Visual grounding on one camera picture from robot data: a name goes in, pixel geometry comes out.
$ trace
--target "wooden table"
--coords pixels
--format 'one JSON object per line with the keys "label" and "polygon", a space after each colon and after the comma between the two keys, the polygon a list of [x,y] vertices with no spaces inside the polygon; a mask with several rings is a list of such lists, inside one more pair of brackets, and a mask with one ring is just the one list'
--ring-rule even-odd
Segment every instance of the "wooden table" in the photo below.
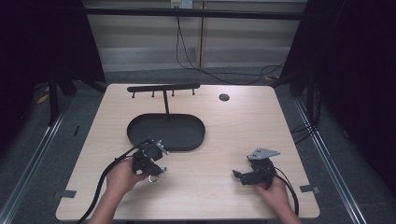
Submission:
{"label": "wooden table", "polygon": [[[62,198],[56,212],[60,220],[79,219],[92,202],[104,169],[131,148],[126,128],[140,114],[164,113],[163,96],[139,92],[132,98],[126,89],[133,84],[112,84],[93,121],[76,167],[67,185],[75,198]],[[223,102],[222,93],[230,96]],[[274,90],[270,87],[201,86],[168,94],[171,113],[192,114],[205,124],[204,142],[190,152],[174,152],[156,161],[167,171],[155,183],[138,183],[121,201],[115,219],[208,220],[268,219],[276,215],[251,186],[242,186],[232,170],[250,172],[247,155],[257,147],[279,151],[271,158],[282,170],[300,203],[300,217],[319,214],[304,167],[293,143]]]}

